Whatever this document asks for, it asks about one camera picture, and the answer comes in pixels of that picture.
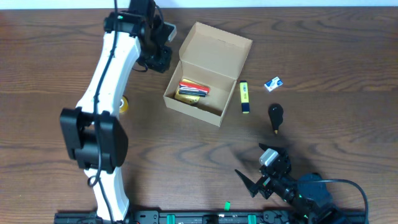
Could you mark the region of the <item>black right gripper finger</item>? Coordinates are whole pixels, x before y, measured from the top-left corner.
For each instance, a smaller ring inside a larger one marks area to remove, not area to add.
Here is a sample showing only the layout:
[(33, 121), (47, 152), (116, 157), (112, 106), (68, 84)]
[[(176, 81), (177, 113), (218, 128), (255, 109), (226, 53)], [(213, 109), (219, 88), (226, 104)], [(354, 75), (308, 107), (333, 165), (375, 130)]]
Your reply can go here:
[(246, 177), (242, 172), (238, 171), (237, 169), (235, 169), (234, 171), (235, 171), (235, 173), (237, 173), (239, 178), (242, 180), (242, 182), (245, 185), (245, 187), (247, 188), (250, 196), (252, 198), (254, 198), (258, 193), (257, 185), (252, 180), (250, 180), (248, 177)]
[(272, 150), (276, 151), (277, 153), (285, 153), (285, 148), (283, 148), (283, 147), (269, 146), (269, 145), (263, 144), (263, 143), (259, 143), (259, 147), (263, 151), (267, 151), (268, 149), (272, 149)]

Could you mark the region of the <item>black correction tape dispenser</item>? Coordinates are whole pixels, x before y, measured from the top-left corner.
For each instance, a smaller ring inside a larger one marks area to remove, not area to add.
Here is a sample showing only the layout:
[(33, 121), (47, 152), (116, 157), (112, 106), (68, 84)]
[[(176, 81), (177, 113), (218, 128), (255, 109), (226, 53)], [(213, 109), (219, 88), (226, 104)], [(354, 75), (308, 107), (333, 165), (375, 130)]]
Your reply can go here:
[(272, 129), (275, 134), (279, 132), (279, 126), (283, 123), (284, 109), (278, 103), (273, 103), (268, 109), (269, 118), (271, 121)]

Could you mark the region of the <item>red black stapler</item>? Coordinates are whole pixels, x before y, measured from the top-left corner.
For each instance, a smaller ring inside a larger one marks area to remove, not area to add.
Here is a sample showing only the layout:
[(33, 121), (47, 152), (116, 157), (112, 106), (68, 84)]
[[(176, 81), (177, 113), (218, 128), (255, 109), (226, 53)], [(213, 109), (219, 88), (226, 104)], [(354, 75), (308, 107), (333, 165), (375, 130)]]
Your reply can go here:
[(190, 96), (199, 96), (206, 97), (210, 92), (210, 89), (207, 86), (202, 86), (189, 82), (180, 82), (178, 93), (180, 95), (190, 95)]

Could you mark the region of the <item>yellow adhesive tape roll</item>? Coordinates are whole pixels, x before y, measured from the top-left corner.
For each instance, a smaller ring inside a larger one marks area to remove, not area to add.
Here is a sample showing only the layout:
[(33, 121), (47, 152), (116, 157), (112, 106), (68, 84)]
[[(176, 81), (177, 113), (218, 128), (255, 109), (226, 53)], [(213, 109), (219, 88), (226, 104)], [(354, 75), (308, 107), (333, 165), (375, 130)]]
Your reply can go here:
[(119, 112), (122, 114), (125, 113), (128, 109), (129, 109), (128, 99), (125, 96), (122, 96), (121, 104), (119, 106)]

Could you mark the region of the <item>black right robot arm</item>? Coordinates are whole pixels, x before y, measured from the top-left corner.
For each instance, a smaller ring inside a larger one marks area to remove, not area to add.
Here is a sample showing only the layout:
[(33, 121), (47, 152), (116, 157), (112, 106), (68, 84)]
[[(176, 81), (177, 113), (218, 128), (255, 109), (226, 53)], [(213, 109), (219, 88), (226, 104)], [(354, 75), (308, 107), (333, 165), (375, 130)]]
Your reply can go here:
[(251, 197), (261, 194), (268, 199), (272, 194), (294, 208), (309, 223), (350, 223), (351, 221), (333, 203), (320, 176), (310, 174), (300, 183), (290, 176), (292, 165), (286, 149), (259, 144), (264, 153), (259, 158), (261, 177), (253, 182), (242, 172), (235, 170)]

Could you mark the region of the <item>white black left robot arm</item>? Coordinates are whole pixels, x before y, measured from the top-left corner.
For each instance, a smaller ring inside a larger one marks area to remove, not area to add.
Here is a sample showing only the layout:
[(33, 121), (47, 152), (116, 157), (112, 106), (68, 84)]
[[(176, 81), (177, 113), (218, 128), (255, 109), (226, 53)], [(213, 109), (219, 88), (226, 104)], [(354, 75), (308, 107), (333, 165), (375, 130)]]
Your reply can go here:
[(131, 1), (125, 11), (117, 7), (104, 19), (103, 48), (93, 78), (74, 109), (64, 108), (60, 126), (70, 159), (84, 171), (93, 189), (94, 212), (56, 213), (55, 223), (131, 223), (129, 199), (121, 166), (128, 137), (119, 122), (123, 94), (134, 65), (142, 72), (164, 73), (172, 50), (166, 46), (177, 32), (165, 22), (154, 0)]

